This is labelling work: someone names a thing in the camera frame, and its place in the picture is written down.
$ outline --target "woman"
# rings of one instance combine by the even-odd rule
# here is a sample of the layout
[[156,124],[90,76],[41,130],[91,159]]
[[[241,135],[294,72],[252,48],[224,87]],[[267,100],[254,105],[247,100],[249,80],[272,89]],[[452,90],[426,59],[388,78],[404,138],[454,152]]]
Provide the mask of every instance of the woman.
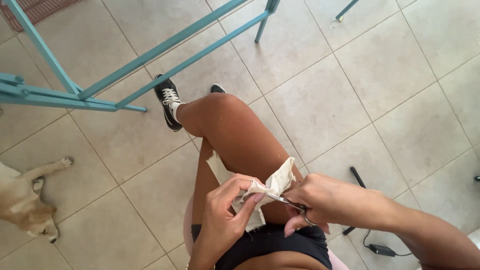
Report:
[[[262,206],[267,224],[246,233],[247,221],[263,194],[249,197],[237,214],[231,210],[232,201],[250,187],[251,179],[265,183],[288,159],[287,152],[255,113],[220,85],[212,85],[210,95],[188,104],[181,103],[170,79],[157,85],[155,92],[172,130],[185,128],[203,138],[193,194],[195,244],[189,270],[331,270],[320,229],[328,231],[327,222],[395,233],[423,269],[480,269],[480,251],[447,222],[404,207],[381,192],[325,175],[309,174],[304,180],[295,166],[297,181],[285,197],[308,206],[306,218],[272,202]],[[212,150],[229,171],[237,173],[222,185],[206,163]],[[307,219],[318,226],[309,227]]]

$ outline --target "dog head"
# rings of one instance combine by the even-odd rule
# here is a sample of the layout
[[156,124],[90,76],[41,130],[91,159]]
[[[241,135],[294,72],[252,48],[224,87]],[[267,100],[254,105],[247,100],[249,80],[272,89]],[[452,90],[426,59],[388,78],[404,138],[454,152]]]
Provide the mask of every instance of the dog head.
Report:
[[34,209],[25,214],[18,226],[33,237],[44,235],[48,237],[50,243],[54,243],[59,236],[52,218],[56,211],[55,207],[39,202]]

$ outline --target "dog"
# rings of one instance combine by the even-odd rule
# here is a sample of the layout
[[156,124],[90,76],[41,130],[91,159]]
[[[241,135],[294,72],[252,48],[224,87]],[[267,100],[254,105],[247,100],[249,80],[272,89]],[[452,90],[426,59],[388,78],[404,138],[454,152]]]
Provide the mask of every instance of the dog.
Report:
[[47,236],[54,243],[59,231],[52,215],[57,209],[40,200],[46,174],[73,164],[65,157],[49,165],[20,173],[0,162],[0,219],[11,222],[33,237]]

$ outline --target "white sock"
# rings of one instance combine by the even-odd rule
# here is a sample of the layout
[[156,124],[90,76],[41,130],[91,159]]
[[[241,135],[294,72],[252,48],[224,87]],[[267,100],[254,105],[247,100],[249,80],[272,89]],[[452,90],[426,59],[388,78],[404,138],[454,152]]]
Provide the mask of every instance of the white sock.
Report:
[[173,119],[175,119],[175,121],[177,121],[177,122],[179,122],[179,120],[177,119],[177,109],[178,109],[180,104],[185,104],[185,102],[172,102],[172,103],[170,103],[170,109],[172,110]]

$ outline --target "thigh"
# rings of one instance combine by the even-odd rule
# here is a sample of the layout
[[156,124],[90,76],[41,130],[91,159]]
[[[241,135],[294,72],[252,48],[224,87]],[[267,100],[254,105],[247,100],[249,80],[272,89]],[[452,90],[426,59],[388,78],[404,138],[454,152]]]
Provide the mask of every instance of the thigh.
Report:
[[[213,149],[229,171],[257,177],[263,183],[289,158],[285,149],[245,103],[231,100],[218,105],[216,110],[211,110],[211,107],[205,110],[211,122],[204,123],[209,128],[198,134],[204,138],[193,195],[193,224],[201,224],[206,194],[219,186],[206,163]],[[296,166],[292,171],[298,182],[303,181]],[[282,203],[266,204],[262,206],[262,211],[268,223],[285,224],[289,220]]]

